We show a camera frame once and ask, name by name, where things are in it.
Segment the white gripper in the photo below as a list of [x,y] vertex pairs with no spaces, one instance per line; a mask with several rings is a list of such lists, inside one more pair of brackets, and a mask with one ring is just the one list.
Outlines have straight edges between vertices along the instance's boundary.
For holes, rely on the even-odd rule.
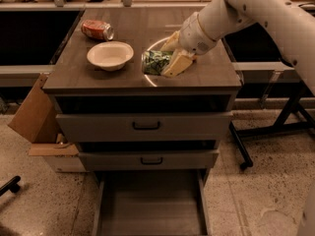
[[204,55],[217,45],[215,40],[204,33],[198,16],[198,12],[193,13],[180,31],[175,31],[161,47],[161,51],[174,51],[179,46],[183,48],[173,52],[169,64],[161,72],[163,76],[176,77],[192,65],[195,54]]

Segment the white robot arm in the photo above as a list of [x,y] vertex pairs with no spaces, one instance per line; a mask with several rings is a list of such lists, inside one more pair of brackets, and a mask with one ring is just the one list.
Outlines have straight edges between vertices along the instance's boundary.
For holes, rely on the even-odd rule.
[[[204,54],[224,36],[253,24],[262,26],[282,57],[315,92],[315,19],[289,0],[213,0],[193,14],[171,43],[192,54]],[[303,209],[294,221],[265,209],[254,228],[231,229],[224,223],[213,236],[314,236],[314,184],[301,183]]]

